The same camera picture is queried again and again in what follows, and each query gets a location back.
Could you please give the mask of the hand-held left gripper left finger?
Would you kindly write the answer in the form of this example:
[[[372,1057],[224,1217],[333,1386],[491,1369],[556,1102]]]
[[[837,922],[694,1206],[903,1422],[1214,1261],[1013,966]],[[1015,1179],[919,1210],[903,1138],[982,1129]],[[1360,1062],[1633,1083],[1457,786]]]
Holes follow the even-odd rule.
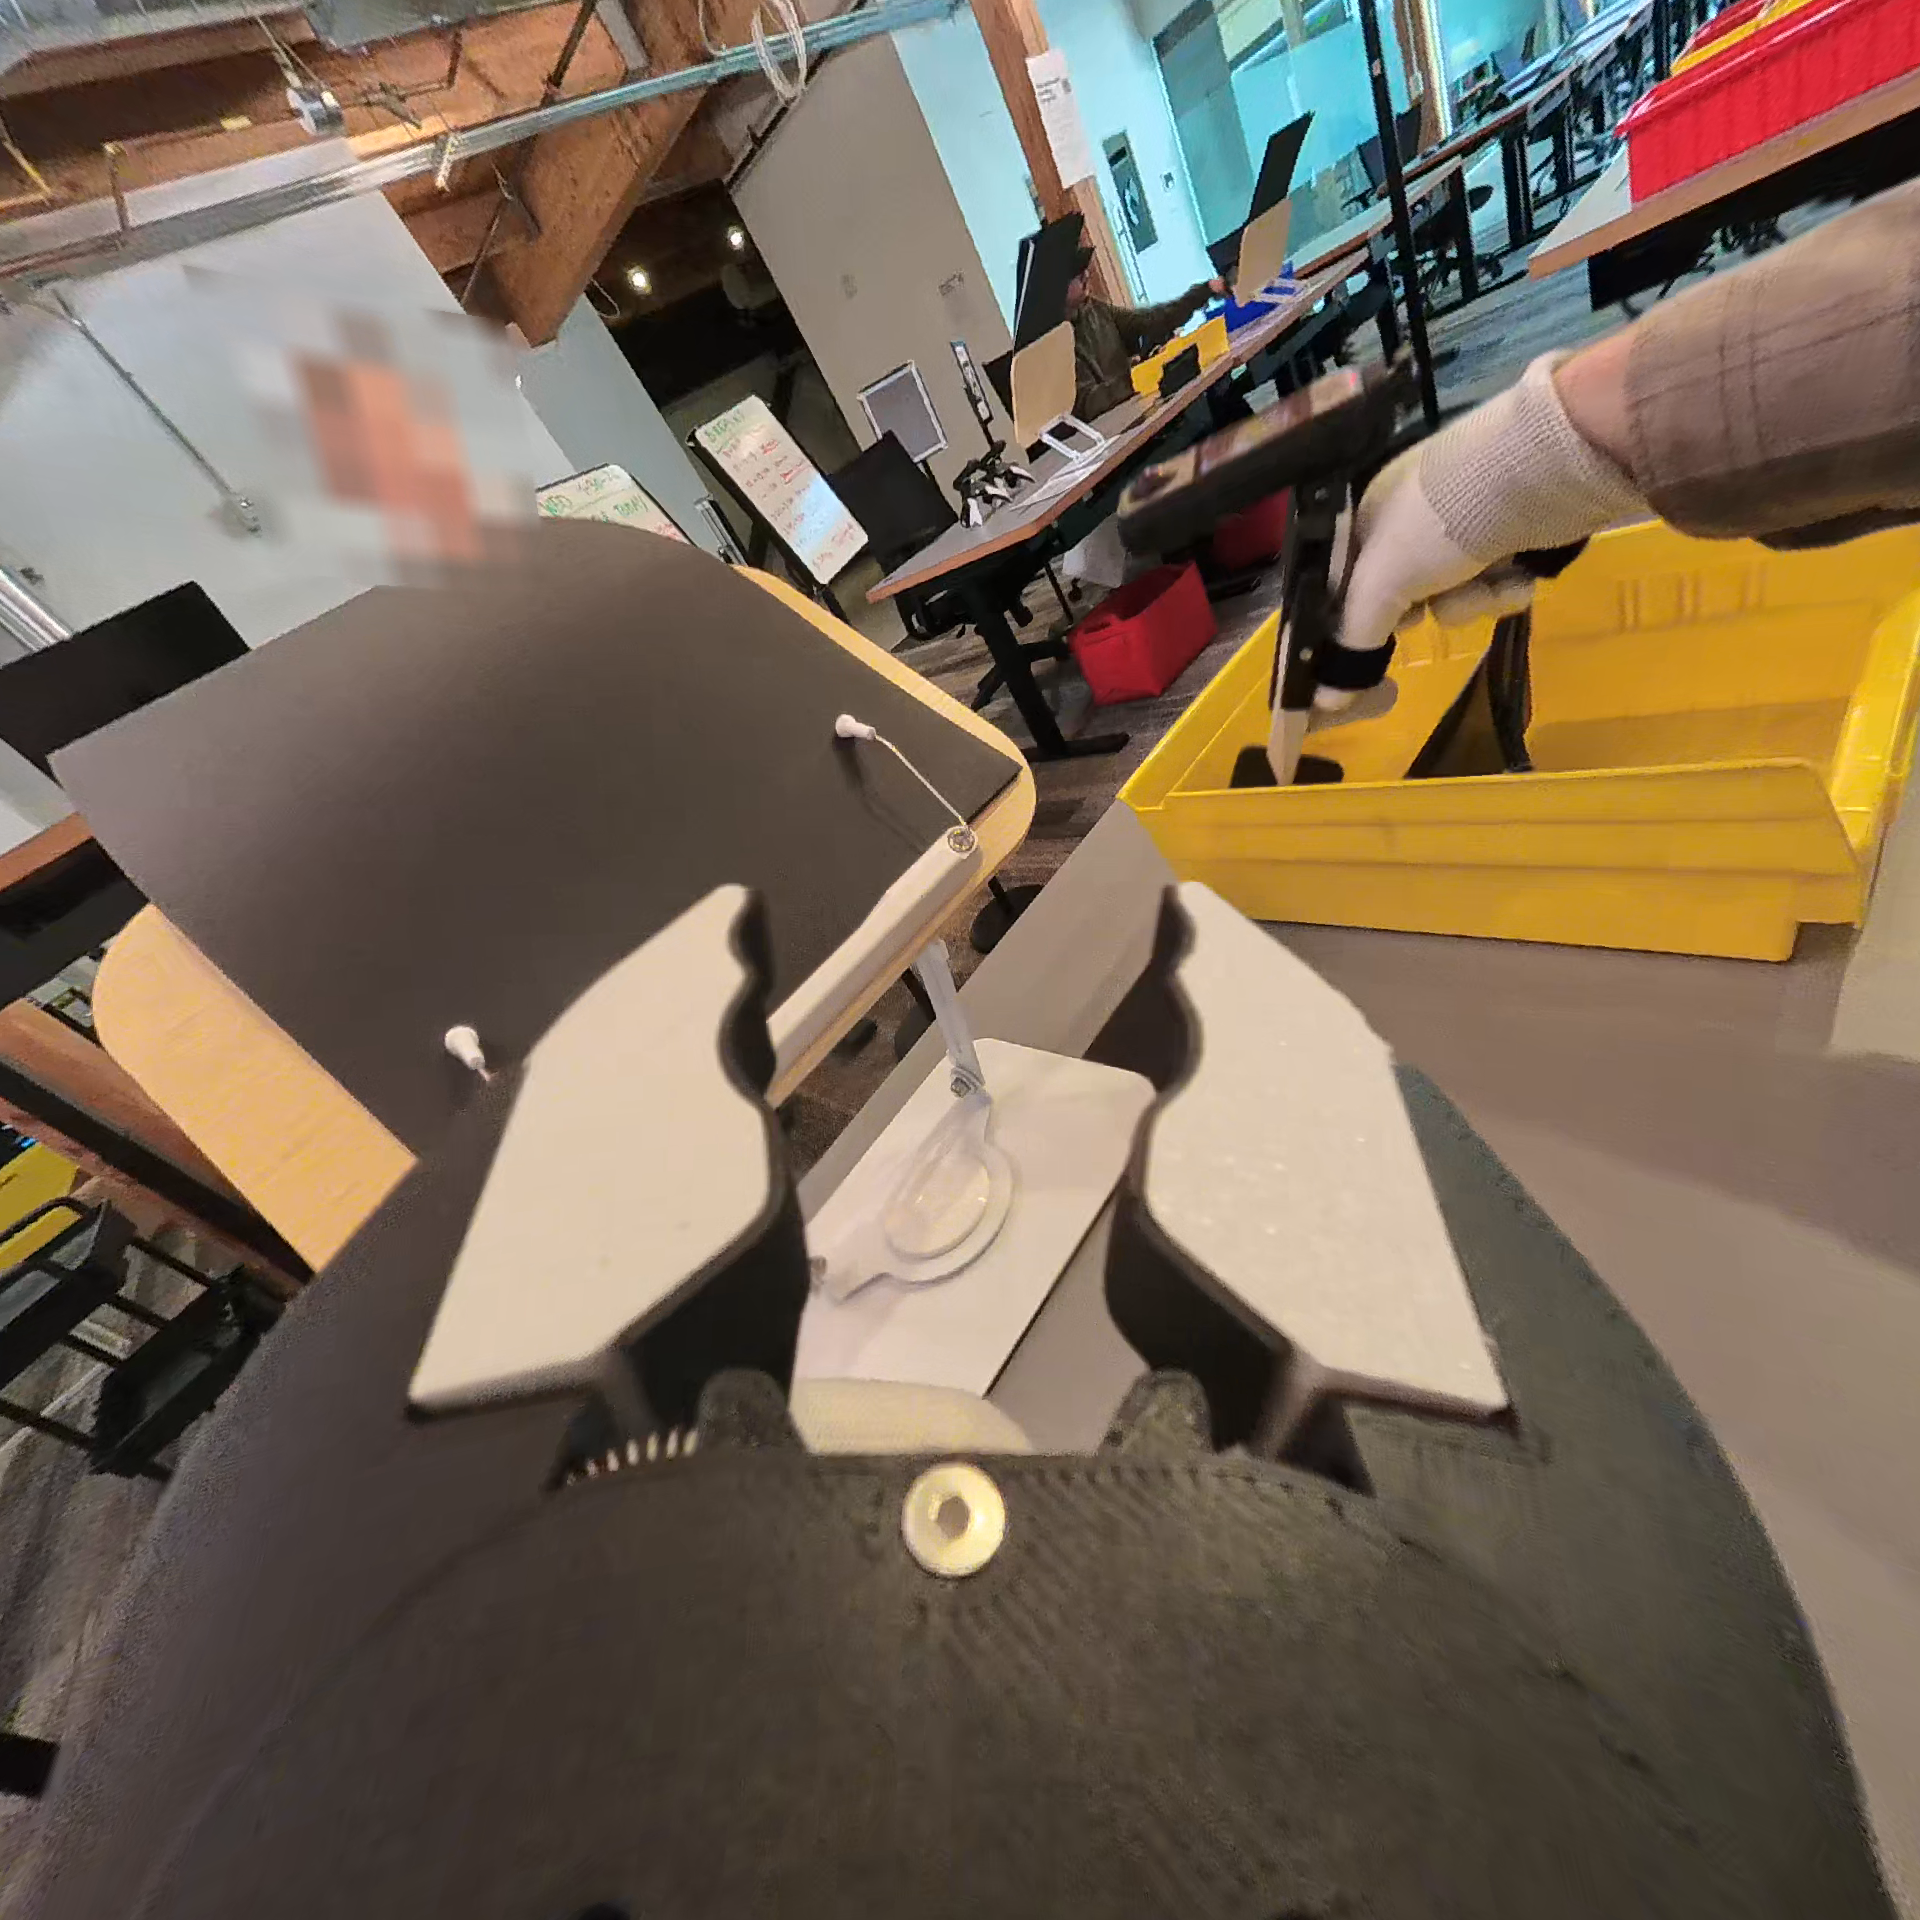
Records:
[[[661,1436],[728,1369],[795,1382],[813,1273],[766,980],[766,905],[713,883],[544,1026],[417,1350],[417,1419],[605,1398]]]

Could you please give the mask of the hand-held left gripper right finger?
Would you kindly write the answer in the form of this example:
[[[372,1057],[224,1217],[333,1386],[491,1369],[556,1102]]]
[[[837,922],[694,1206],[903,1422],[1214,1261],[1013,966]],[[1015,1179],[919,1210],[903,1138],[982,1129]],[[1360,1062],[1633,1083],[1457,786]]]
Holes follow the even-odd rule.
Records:
[[[1305,1458],[1334,1404],[1511,1419],[1393,1049],[1348,991],[1175,879],[1119,1041],[1157,1097],[1115,1189],[1111,1316],[1198,1386],[1217,1453]]]

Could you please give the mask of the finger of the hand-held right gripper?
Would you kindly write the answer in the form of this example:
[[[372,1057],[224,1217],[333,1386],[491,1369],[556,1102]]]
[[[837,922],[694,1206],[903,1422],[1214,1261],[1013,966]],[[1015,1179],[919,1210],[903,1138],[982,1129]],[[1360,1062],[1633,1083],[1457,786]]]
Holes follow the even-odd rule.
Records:
[[[1325,612],[1292,606],[1275,631],[1275,682],[1267,682],[1267,773],[1275,783],[1300,783],[1305,735],[1312,722],[1319,691],[1319,649],[1325,649]]]

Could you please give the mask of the yellow plastic bin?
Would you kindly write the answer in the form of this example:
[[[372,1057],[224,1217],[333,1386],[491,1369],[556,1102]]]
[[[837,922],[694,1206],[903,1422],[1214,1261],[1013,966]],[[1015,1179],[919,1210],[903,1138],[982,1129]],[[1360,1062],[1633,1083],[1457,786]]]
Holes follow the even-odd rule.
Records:
[[[1603,531],[1532,596],[1532,773],[1404,775],[1494,621],[1403,631],[1393,706],[1308,735],[1337,783],[1235,783],[1275,617],[1126,775],[1175,879],[1249,922],[1790,961],[1861,926],[1917,767],[1920,539]]]

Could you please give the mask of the wooden book stand white base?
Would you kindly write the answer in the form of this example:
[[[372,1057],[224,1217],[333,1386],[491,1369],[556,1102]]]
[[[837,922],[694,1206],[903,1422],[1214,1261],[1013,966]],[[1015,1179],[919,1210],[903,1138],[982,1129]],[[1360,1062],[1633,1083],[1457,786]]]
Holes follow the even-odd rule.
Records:
[[[1111,453],[1111,436],[1096,436],[1073,410],[1073,327],[1055,322],[1032,340],[1013,355],[1013,438],[1024,453],[1044,443],[1063,462],[1089,462]]]
[[[1255,185],[1249,185],[1249,211],[1223,249],[1223,282],[1231,282],[1235,307],[1267,305],[1267,287],[1286,271],[1292,178],[1300,178],[1300,155],[1308,142],[1308,127],[1312,127],[1312,116],[1300,116],[1264,142],[1264,163],[1255,163]]]
[[[779,1097],[1024,847],[1013,735],[774,577],[600,518],[350,606],[52,751],[102,852],[425,1162],[472,1076],[713,883]]]

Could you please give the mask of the person's right forearm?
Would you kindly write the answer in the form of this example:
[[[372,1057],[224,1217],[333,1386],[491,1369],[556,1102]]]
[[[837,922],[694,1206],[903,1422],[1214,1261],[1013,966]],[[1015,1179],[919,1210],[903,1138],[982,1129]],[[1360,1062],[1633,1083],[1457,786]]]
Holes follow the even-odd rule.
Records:
[[[1555,363],[1577,527],[1821,550],[1920,518],[1920,189],[1716,271]]]

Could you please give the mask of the person's right hand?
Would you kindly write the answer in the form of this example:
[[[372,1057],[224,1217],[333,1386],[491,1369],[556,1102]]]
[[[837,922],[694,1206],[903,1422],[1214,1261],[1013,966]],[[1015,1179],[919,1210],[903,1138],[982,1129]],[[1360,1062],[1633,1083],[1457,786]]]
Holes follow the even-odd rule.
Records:
[[[1319,670],[1312,722],[1372,702],[1382,647],[1421,612],[1439,621],[1521,612],[1521,556],[1588,545],[1648,518],[1627,474],[1627,331],[1537,355],[1521,385],[1393,457],[1355,506],[1337,572],[1337,665]]]

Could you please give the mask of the red plastic bin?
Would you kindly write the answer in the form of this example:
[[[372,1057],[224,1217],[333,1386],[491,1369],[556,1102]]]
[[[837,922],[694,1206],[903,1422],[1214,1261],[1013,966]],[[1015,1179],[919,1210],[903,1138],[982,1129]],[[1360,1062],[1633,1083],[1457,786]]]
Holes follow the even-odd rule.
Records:
[[[1217,612],[1207,572],[1184,561],[1101,596],[1069,628],[1069,655],[1089,691],[1089,706],[1126,706],[1158,695],[1214,642]]]
[[[1627,199],[1654,199],[1920,61],[1917,0],[1767,0],[1731,4],[1621,116]]]

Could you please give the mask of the wooden top table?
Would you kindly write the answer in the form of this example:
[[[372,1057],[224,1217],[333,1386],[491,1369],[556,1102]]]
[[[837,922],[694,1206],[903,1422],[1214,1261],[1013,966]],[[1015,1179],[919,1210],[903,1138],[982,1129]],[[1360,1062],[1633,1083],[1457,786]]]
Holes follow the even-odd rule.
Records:
[[[1032,665],[1063,655],[1055,647],[1013,631],[1013,599],[1101,527],[1119,503],[1119,487],[1158,453],[1198,438],[1207,395],[1223,390],[1238,363],[1264,358],[1286,340],[1292,327],[1308,322],[1319,299],[1364,271],[1372,238],[1348,238],[1342,249],[1319,249],[1305,270],[1305,287],[1267,307],[1267,322],[1231,334],[1231,355],[1192,373],[1184,390],[1158,395],[1157,405],[1132,401],[1096,421],[1101,443],[1087,457],[1043,457],[1032,487],[1000,503],[976,527],[950,527],[919,556],[889,563],[871,599],[886,606],[896,596],[944,589],[961,599],[974,631],[987,647],[995,684],[1015,706],[1015,747],[1024,762],[1096,762],[1119,751],[1126,732],[1087,732],[1069,735],[1055,706],[1044,702]]]

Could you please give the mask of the black office chair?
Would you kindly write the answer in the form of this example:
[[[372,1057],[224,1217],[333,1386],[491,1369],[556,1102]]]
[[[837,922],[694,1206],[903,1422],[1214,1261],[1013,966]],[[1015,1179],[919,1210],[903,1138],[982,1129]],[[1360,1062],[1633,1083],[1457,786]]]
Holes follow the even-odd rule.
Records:
[[[880,436],[848,469],[837,469],[830,491],[861,527],[880,577],[961,527],[950,491],[903,453],[896,436]],[[907,642],[944,642],[964,628],[964,606],[950,589],[903,589],[889,606]]]

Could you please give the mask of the handwritten whiteboard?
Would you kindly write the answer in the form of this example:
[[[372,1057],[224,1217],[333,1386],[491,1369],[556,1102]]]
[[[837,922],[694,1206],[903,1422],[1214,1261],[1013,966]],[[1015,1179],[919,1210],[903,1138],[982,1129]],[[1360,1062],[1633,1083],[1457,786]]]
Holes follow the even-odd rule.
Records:
[[[830,474],[763,395],[741,395],[723,419],[700,421],[694,443],[803,563],[804,589],[837,589],[837,577],[871,550],[871,531],[849,518]]]
[[[540,514],[544,518],[605,518],[605,527],[635,527],[670,545],[694,545],[684,527],[624,462],[600,462],[600,469],[540,487]]]

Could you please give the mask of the black utility cart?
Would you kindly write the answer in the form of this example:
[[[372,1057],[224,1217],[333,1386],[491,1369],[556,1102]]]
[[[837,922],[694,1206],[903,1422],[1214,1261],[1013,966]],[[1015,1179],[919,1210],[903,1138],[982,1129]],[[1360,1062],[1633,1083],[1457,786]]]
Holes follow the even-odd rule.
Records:
[[[171,1482],[176,1447],[209,1419],[281,1326],[277,1281],[204,1269],[116,1206],[44,1199],[6,1228],[0,1419],[108,1482]]]

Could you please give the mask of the wooden edge desk black legs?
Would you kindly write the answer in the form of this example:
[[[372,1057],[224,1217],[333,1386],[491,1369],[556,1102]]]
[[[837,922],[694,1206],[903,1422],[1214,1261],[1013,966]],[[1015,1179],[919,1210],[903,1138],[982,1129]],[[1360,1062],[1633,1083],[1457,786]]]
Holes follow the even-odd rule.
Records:
[[[277,1295],[308,1287],[308,1261],[239,1199],[239,1189],[167,1117],[84,1026],[43,1011],[44,988],[132,926],[143,890],[116,870],[80,814],[37,829],[0,854],[0,1102],[6,1123],[44,1138],[65,1162],[156,1199],[203,1228]]]

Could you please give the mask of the black computer monitor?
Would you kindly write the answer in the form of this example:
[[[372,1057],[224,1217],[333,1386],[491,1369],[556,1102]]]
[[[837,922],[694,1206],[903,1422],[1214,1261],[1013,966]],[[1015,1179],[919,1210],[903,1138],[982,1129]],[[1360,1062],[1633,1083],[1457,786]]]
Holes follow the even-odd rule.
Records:
[[[176,583],[0,670],[0,740],[37,773],[68,740],[239,665],[245,631],[203,583]]]

